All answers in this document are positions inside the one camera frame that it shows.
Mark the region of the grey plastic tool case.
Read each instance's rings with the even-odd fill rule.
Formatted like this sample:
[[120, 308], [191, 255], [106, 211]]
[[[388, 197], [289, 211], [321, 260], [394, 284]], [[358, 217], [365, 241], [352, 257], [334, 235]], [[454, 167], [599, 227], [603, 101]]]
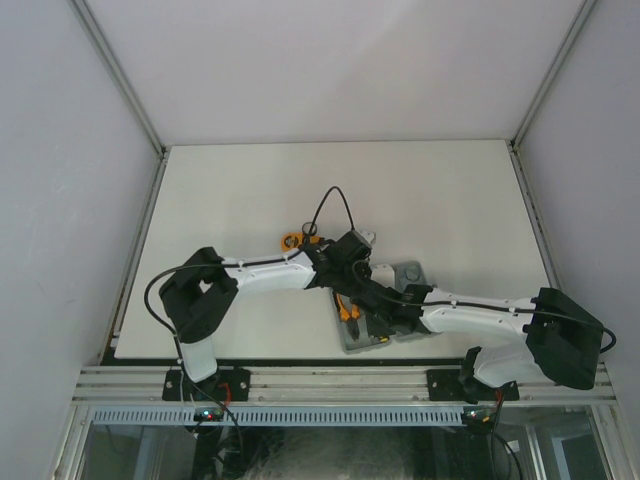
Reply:
[[[405, 261], [400, 263], [390, 264], [396, 273], [396, 285], [394, 287], [395, 290], [403, 291], [407, 284], [419, 284], [419, 285], [427, 285], [427, 278], [424, 274], [421, 264], [418, 261]], [[368, 350], [378, 349], [382, 347], [386, 347], [392, 343], [392, 341], [396, 342], [410, 342], [422, 338], [426, 338], [428, 333], [418, 331], [416, 333], [412, 333], [409, 335], [399, 335], [393, 334], [389, 335], [386, 331], [376, 325], [373, 319], [368, 316], [363, 309], [359, 308], [360, 318], [358, 320], [358, 325], [360, 329], [360, 339], [358, 342], [354, 342], [349, 336], [346, 326], [343, 322], [340, 321], [338, 311], [336, 308], [336, 303], [334, 300], [334, 294], [337, 293], [333, 290], [330, 291], [331, 299], [334, 304], [334, 309], [336, 312], [336, 322], [337, 322], [337, 330], [339, 335], [339, 340], [342, 346], [343, 351], [347, 355], [352, 355]], [[343, 299], [343, 302], [347, 308], [350, 308], [353, 304], [351, 301], [343, 295], [340, 295]], [[390, 338], [390, 341], [386, 344], [381, 344], [378, 342], [377, 337], [387, 336]]]

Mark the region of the orange black pliers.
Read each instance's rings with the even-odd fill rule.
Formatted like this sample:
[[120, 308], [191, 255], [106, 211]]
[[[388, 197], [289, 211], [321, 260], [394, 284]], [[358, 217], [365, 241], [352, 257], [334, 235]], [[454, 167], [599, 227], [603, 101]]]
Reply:
[[339, 319], [346, 326], [347, 332], [354, 342], [358, 342], [360, 339], [360, 329], [358, 320], [360, 318], [360, 311], [357, 305], [352, 305], [347, 308], [343, 302], [342, 297], [338, 294], [334, 294], [334, 300], [338, 311]]

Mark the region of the orange tape measure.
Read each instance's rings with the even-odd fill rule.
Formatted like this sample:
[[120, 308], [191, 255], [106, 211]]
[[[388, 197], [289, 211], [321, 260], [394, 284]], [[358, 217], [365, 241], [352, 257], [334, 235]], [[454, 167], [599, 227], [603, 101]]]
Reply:
[[302, 232], [289, 232], [280, 241], [280, 248], [283, 252], [297, 249], [303, 242], [305, 236]]

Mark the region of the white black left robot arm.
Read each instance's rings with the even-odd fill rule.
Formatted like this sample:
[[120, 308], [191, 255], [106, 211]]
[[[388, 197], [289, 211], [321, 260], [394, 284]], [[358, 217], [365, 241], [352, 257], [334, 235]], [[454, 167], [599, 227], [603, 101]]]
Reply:
[[219, 387], [213, 335], [234, 301], [279, 290], [330, 288], [347, 295], [355, 285], [347, 270], [366, 260], [376, 234], [352, 229], [336, 241], [302, 244], [275, 256], [248, 260], [223, 258], [214, 248], [201, 248], [185, 264], [156, 278], [167, 281], [159, 298], [185, 372], [184, 388], [206, 400]]

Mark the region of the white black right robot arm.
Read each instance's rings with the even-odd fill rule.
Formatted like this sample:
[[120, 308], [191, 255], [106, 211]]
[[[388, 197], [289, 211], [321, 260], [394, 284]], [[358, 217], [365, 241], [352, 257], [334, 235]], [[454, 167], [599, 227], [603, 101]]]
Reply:
[[480, 399], [493, 389], [545, 376], [574, 390], [594, 388], [606, 328], [564, 292], [543, 287], [532, 298], [456, 295], [431, 285], [403, 292], [358, 273], [352, 300], [393, 333], [460, 333], [488, 338], [470, 348], [459, 374], [461, 391]]

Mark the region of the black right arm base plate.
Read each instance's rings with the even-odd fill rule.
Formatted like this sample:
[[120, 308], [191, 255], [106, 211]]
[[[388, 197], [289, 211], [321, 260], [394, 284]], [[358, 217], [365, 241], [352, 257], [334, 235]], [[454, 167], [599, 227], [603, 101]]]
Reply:
[[498, 402], [501, 398], [508, 401], [520, 399], [518, 386], [514, 382], [490, 387], [473, 376], [462, 375], [459, 369], [429, 369], [426, 371], [426, 385], [431, 401], [478, 404]]

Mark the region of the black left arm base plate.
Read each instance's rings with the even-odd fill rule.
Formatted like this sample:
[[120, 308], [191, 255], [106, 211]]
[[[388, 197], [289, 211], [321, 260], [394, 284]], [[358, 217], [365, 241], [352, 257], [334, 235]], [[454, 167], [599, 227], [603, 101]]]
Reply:
[[243, 368], [219, 370], [200, 382], [192, 381], [182, 370], [169, 370], [163, 382], [161, 398], [164, 401], [209, 401], [211, 398], [225, 404], [248, 400], [251, 372]]

